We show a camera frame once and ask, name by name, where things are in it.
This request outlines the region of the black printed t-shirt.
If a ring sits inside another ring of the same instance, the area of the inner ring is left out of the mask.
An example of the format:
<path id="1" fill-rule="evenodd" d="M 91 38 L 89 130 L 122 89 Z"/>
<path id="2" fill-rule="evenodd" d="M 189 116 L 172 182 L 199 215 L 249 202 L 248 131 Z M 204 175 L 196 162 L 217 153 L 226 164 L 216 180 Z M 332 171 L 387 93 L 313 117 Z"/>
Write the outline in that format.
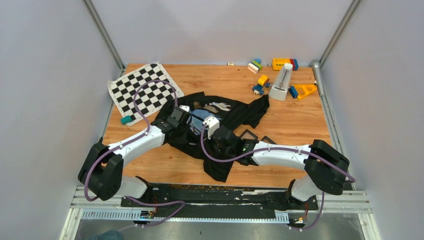
<path id="1" fill-rule="evenodd" d="M 216 95 L 205 95 L 197 92 L 177 99 L 179 106 L 190 107 L 192 115 L 188 127 L 183 128 L 177 137 L 168 140 L 167 143 L 173 148 L 195 158 L 203 160 L 203 170 L 212 179 L 218 182 L 226 182 L 233 166 L 233 162 L 220 163 L 209 159 L 201 147 L 201 131 L 203 121 L 209 116 L 219 120 L 220 126 L 229 130 L 235 130 L 240 125 L 249 125 L 256 128 L 261 118 L 270 107 L 269 97 L 263 95 L 250 103 L 225 98 Z"/>

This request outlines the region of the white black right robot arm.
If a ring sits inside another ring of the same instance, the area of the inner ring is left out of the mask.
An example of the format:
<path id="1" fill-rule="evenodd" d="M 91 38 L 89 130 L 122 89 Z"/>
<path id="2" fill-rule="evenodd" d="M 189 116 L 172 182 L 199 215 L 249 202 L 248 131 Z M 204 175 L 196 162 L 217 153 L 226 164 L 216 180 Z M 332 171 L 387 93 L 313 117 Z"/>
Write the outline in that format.
<path id="1" fill-rule="evenodd" d="M 290 182 L 286 204 L 298 209 L 319 193 L 340 196 L 345 184 L 354 183 L 348 173 L 350 161 L 327 142 L 289 146 L 257 139 L 242 139 L 224 126 L 204 127 L 200 144 L 204 154 L 217 163 L 239 162 L 244 166 L 283 166 L 306 175 Z"/>

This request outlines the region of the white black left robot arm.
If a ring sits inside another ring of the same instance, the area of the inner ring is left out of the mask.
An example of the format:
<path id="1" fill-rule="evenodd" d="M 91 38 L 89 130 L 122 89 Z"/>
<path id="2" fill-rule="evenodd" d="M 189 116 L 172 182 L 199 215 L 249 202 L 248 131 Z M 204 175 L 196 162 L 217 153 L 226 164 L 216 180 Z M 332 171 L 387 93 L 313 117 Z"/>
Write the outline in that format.
<path id="1" fill-rule="evenodd" d="M 92 192 L 95 199 L 106 201 L 112 197 L 131 196 L 140 206 L 149 206 L 153 193 L 141 177 L 123 175 L 124 167 L 144 153 L 169 143 L 177 131 L 188 126 L 190 108 L 176 106 L 165 120 L 155 120 L 148 127 L 119 142 L 105 145 L 95 143 L 78 173 L 84 193 Z"/>

